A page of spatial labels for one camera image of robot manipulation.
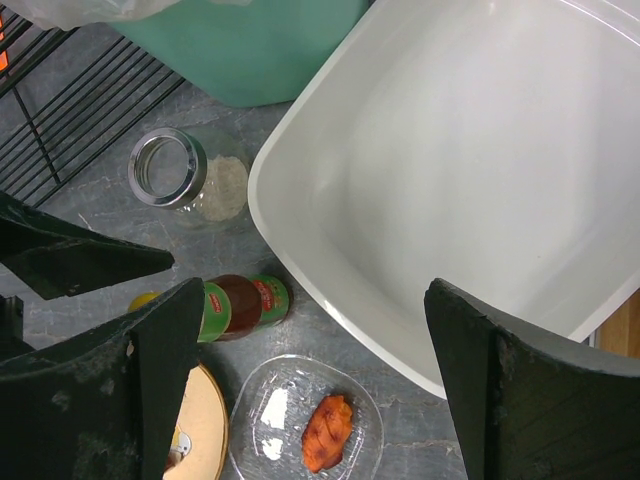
green container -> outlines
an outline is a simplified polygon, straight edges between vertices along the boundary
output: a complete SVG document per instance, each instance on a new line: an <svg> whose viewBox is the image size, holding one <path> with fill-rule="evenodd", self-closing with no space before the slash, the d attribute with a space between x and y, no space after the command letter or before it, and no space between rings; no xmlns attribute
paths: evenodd
<svg viewBox="0 0 640 480"><path fill-rule="evenodd" d="M209 95L234 107L296 98L358 22L368 0L182 0L111 25Z"/></svg>

clear plastic dish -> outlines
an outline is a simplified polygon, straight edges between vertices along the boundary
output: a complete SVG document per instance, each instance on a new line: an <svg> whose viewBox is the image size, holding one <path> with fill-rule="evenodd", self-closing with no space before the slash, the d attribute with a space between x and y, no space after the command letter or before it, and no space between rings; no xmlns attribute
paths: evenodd
<svg viewBox="0 0 640 480"><path fill-rule="evenodd" d="M344 395L353 432L343 460L312 474L302 461L302 433L320 401ZM231 415L229 455L243 480L362 480L376 473L384 433L378 407L348 375L310 358L284 355L256 368Z"/></svg>

round wooden board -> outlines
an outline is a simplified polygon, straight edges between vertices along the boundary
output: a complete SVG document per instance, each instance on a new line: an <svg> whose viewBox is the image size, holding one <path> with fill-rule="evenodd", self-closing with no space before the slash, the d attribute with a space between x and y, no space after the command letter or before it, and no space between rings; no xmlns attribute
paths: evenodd
<svg viewBox="0 0 640 480"><path fill-rule="evenodd" d="M191 451L164 474L164 480L218 480L229 443L224 398L202 365L189 372L178 427L191 439Z"/></svg>

wire rack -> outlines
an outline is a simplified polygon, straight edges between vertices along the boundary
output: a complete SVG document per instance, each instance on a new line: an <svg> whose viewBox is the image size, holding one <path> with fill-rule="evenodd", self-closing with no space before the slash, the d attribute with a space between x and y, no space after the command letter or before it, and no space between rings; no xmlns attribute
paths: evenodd
<svg viewBox="0 0 640 480"><path fill-rule="evenodd" d="M77 29L40 31L0 5L0 99L15 97L24 123L0 136L0 190L39 207L91 165L184 79L123 37L32 113L18 84ZM12 53L23 39L24 46Z"/></svg>

white powder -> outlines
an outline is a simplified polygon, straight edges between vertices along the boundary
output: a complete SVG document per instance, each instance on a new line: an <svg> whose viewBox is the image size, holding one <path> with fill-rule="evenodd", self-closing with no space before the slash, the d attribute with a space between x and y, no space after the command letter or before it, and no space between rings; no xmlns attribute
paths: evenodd
<svg viewBox="0 0 640 480"><path fill-rule="evenodd" d="M193 206L210 222L229 220L247 204L248 181L239 158L218 155L208 162L207 178Z"/></svg>

